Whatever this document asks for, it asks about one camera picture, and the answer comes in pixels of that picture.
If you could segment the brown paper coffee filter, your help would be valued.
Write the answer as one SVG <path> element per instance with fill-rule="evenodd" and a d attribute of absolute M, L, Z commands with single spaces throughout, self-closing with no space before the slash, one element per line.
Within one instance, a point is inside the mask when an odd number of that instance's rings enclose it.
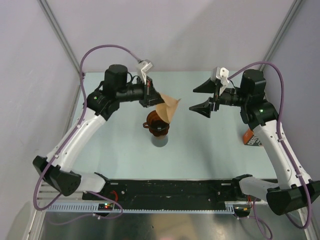
<path fill-rule="evenodd" d="M 155 111 L 162 121 L 170 124 L 181 99 L 175 99 L 163 93 L 160 93 L 160 96 L 164 103 L 157 104 Z"/>

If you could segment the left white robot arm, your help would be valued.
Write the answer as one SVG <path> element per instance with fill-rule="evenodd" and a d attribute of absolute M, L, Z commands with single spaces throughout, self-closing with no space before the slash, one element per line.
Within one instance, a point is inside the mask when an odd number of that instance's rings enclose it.
<path fill-rule="evenodd" d="M 73 165 L 93 134 L 117 111 L 121 103 L 138 101 L 144 108 L 162 104 L 159 92 L 147 76 L 153 64 L 142 60 L 137 65 L 136 83 L 127 81 L 128 68 L 113 64 L 104 73 L 104 80 L 90 93 L 82 114 L 54 150 L 47 156 L 36 156 L 32 164 L 40 178 L 63 196 L 76 191 L 91 191 L 99 199 L 107 199 L 111 187 L 100 173 L 75 173 Z"/>

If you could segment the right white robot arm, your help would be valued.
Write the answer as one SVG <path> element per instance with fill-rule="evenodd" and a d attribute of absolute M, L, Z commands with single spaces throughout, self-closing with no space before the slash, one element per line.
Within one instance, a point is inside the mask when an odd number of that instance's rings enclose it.
<path fill-rule="evenodd" d="M 210 118 L 221 105 L 240 107 L 242 121 L 260 140 L 276 173 L 277 183 L 244 174 L 232 179 L 232 197 L 238 201 L 248 195 L 266 201 L 278 216 L 308 207 L 320 195 L 320 182 L 312 180 L 298 161 L 286 139 L 279 114 L 265 99 L 266 79 L 256 69 L 243 72 L 239 87 L 229 88 L 229 71 L 217 67 L 211 77 L 193 92 L 212 94 L 207 101 L 189 110 Z"/>

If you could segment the amber plastic coffee dripper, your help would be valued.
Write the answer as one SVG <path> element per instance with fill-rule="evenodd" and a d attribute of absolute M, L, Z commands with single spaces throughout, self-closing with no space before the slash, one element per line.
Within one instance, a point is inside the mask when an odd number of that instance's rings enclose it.
<path fill-rule="evenodd" d="M 170 129 L 170 124 L 163 121 L 155 110 L 147 115 L 146 122 L 144 122 L 142 126 L 148 129 L 154 137 L 166 136 Z"/>

